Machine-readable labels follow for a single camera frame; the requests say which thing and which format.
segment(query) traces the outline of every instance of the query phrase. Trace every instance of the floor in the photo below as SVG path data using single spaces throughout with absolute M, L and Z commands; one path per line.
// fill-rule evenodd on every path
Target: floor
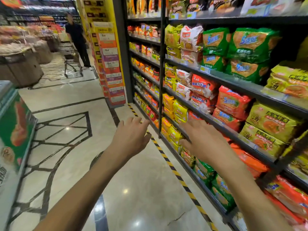
M 14 204 L 10 231 L 33 230 L 106 149 L 119 120 L 134 116 L 128 105 L 108 107 L 92 71 L 83 71 L 83 77 L 70 73 L 66 78 L 63 70 L 63 61 L 55 53 L 53 61 L 43 65 L 45 76 L 41 81 L 32 88 L 19 90 L 39 124 Z M 142 117 L 137 107 L 131 106 Z M 150 126 L 148 131 L 217 230 L 230 231 Z M 83 230 L 210 231 L 211 228 L 150 141 L 144 151 L 112 178 Z

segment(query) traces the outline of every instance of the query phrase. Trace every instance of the right hand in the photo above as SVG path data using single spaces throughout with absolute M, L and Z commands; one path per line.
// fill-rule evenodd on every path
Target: right hand
M 233 167 L 245 168 L 244 163 L 229 146 L 222 134 L 214 126 L 201 120 L 190 120 L 180 124 L 190 141 L 180 140 L 193 156 L 212 166 L 219 174 L 226 174 Z

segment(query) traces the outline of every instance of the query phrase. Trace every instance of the hand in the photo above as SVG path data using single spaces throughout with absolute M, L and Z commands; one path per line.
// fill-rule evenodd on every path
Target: hand
M 142 124 L 140 121 L 140 117 L 130 117 L 125 124 L 124 121 L 120 121 L 113 140 L 106 151 L 118 154 L 118 157 L 123 161 L 128 161 L 141 152 L 147 146 L 152 135 L 144 136 L 150 121 L 145 120 Z
M 190 120 L 180 125 L 191 141 L 190 143 L 180 140 L 180 144 L 193 156 L 212 166 L 219 174 L 228 174 L 233 167 L 245 168 L 222 134 L 212 125 L 200 120 Z

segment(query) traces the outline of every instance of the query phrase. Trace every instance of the stack of boxes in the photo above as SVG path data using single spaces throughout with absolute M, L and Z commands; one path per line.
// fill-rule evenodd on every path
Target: stack of boxes
M 124 104 L 124 82 L 113 23 L 92 22 L 91 27 L 98 41 L 99 50 L 95 51 L 93 57 L 104 95 L 109 98 L 111 105 Z

